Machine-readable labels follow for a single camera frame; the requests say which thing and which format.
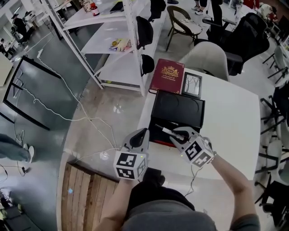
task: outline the wooden crate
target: wooden crate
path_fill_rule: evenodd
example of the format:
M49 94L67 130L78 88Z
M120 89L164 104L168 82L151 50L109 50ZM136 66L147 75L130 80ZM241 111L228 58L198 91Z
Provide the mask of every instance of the wooden crate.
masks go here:
M117 182L78 165L66 164L61 197L63 231L93 231Z

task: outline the black hat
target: black hat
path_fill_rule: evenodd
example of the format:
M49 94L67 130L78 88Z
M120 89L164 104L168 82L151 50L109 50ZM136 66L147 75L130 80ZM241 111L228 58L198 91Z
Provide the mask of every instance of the black hat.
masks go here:
M145 18L137 16L136 21L139 35L139 44L137 45L137 49L139 50L142 46L145 49L145 45L153 42L154 30L152 25Z
M150 12L151 16L149 22L153 22L154 19L160 18L162 11L166 9L166 3L164 0L150 0Z
M151 73L154 70L154 60L149 55L141 55L141 58L142 58L141 76L143 76L144 74Z
M14 18L17 17L18 15L19 15L19 14L14 14L11 19L14 19Z

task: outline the white table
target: white table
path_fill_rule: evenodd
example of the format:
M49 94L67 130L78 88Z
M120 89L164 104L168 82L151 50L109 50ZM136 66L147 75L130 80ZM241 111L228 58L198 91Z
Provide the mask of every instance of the white table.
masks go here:
M201 99L205 100L205 115L200 134L209 137L213 149L252 180L260 145L259 97L216 77L187 68L185 71L202 76ZM155 96L148 93L138 129L149 127ZM148 166L192 176L191 166L179 154L176 148L150 142ZM211 164L205 165L198 177L221 179Z

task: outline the sneaker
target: sneaker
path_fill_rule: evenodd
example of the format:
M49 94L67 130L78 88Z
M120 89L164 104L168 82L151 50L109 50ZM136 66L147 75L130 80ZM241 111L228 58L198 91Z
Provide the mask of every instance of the sneaker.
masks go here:
M23 148L28 151L28 145L26 143L23 145Z
M200 6L195 6L195 7L192 7L191 9L195 10L195 11L199 11L200 10Z
M204 12L203 12L202 10L199 10L199 11L195 12L195 14L197 14L197 15L203 15Z
M35 153L34 147L33 147L33 146L30 146L29 149L28 149L28 151L29 151L29 154L30 154L30 161L29 161L29 163L32 163L32 159L33 159L34 153Z

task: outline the cable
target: cable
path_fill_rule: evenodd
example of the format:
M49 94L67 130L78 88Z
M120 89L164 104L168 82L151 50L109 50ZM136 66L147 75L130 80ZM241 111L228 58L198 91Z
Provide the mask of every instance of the cable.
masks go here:
M193 166L191 165L191 172L192 172L192 174L193 174L193 179L191 180L191 186L190 186L190 189L189 189L189 191L186 193L185 197L186 197L187 195L189 195L189 194L191 194L191 193L194 192L193 182L194 182L194 180L195 180L195 178L196 178L198 172L199 172L202 168L198 169L198 171L196 172L196 174L194 174L194 172L193 172Z
M46 36L44 36L42 39L44 39L44 38L46 38L48 35L50 35L50 34L52 34L52 32L50 32L49 34L47 34ZM25 52L25 54L26 53L28 53L28 52L30 52L30 50L32 49L32 48L34 48L38 43L36 43L33 47L31 47L28 51L26 51Z
M66 81L64 80L64 78L62 78L62 76L61 76L60 74L58 74L55 70L53 70L52 68L50 68L49 66L47 66L45 63L43 63L43 61L40 59L40 57L39 57L38 59L39 59L40 62L41 62L42 64L44 64L48 69L50 69L51 71L53 71L55 74L59 75L59 77L63 80L64 84L66 85L67 89L70 91L71 95L72 95L72 96L74 97L74 99L76 99L76 101L80 104L80 106L81 106L84 114L86 115L86 117L84 117L84 118L81 118L81 119L78 119L78 120L70 120L70 121L80 121L80 120L83 120L83 119L88 119L89 122L95 127L95 129L109 142L109 144L111 145L111 147L114 148L114 146L113 146L112 143L109 141L109 139L108 139L105 135L102 134L102 132L95 126L95 124L94 124L91 120L92 120L92 119L99 119L99 120L101 120L104 124L106 124L107 126L109 126L109 125L108 125L107 123L105 123L102 119L98 118L98 117L90 118L90 117L87 115L87 113L86 113L86 111L85 111L82 103L77 99L77 97L72 93L71 89L68 87L68 85L67 85ZM64 117L61 116L60 114L55 113L53 110L48 109L46 106L45 106L45 108L46 108L47 110L52 111L54 114L60 116L62 119L64 119L64 120L69 120L69 119L64 118ZM111 126L109 126L109 127L110 127L110 129L111 129L111 131L112 131L113 142L114 142L115 146L117 147L117 143L116 143L116 141L115 141L115 139L114 139L112 127L111 127Z
M113 149L118 150L118 148L111 148L111 149L108 149L108 150L105 150L105 151L102 151L102 152L108 152L108 151L113 150ZM98 154L98 153L102 153L102 152L95 152L94 154L91 154L91 155L89 155L89 156L81 157L81 158L79 158L77 161L81 160L82 158L92 157L93 155Z
M80 121L80 120L88 119L88 121L95 127L95 129L96 129L96 130L109 142L109 144L114 148L114 146L113 146L112 143L109 141L109 139L108 139L108 138L95 126L95 124L91 121L91 120L93 120L93 119L99 119L99 120L101 120L104 124L106 124L107 126L109 126L110 129L111 129L111 131L112 131L112 127L111 127L110 125L108 125L106 122L104 122L102 119L100 119L100 118L98 118L98 117L93 117L93 118L88 117L88 116L87 116L87 113L85 112L85 110L84 110L84 113L85 113L85 115L86 115L87 117L83 117L83 118L75 119L75 120L67 119L67 118L63 117L62 115L56 113L56 112L53 111L52 109L46 107L44 103L42 103L39 99L37 99L37 98L36 98L30 91L28 91L26 88L23 88L23 90L27 91L27 92L34 98L33 103L36 103L36 101L40 102L40 104L42 104L47 110L51 111L51 112L54 113L55 115L60 116L60 117L61 117L62 119L64 119L64 120L68 120L68 121ZM115 139L114 139L114 136L113 136L113 131L112 131L112 137L113 137L113 141L114 141L115 145L117 145L117 144L116 144L116 141L115 141Z
M3 183L4 181L6 181L8 179L8 173L6 171L6 169L3 167L3 165L0 164L0 166L4 169L5 173L6 173L6 178L4 180L0 181L0 184Z

